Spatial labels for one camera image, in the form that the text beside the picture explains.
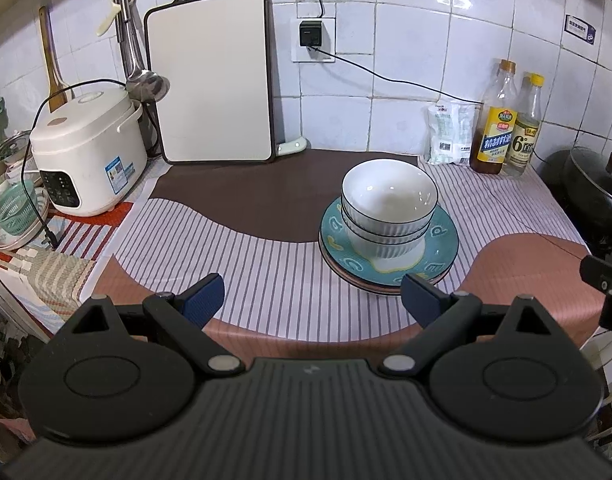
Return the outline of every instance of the power adapter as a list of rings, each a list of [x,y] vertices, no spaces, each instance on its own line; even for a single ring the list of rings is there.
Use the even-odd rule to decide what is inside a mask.
[[[300,46],[321,46],[321,20],[300,23]]]

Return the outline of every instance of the salt packet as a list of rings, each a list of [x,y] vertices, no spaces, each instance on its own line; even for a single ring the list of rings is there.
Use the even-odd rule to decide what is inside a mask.
[[[475,105],[442,102],[428,107],[429,164],[468,165]]]

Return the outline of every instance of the bottle cap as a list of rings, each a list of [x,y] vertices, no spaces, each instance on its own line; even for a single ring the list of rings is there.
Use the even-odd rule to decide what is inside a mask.
[[[506,70],[507,72],[510,72],[513,74],[515,73],[515,63],[507,59],[502,59],[502,61],[499,62],[499,67],[500,69]]]
[[[531,74],[531,85],[535,86],[543,86],[544,85],[544,76],[539,74]]]

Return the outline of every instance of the green colander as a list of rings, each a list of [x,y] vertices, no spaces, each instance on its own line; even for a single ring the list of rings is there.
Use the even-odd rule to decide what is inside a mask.
[[[37,207],[37,194],[32,180],[25,180],[30,198]],[[37,216],[24,194],[22,183],[17,182],[0,195],[0,227],[8,234],[23,234],[35,222]]]

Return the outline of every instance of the cutting board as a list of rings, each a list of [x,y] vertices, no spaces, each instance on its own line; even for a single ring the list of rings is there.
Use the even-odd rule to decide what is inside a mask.
[[[273,160],[270,0],[183,0],[144,24],[148,66],[170,81],[157,103],[166,161]]]

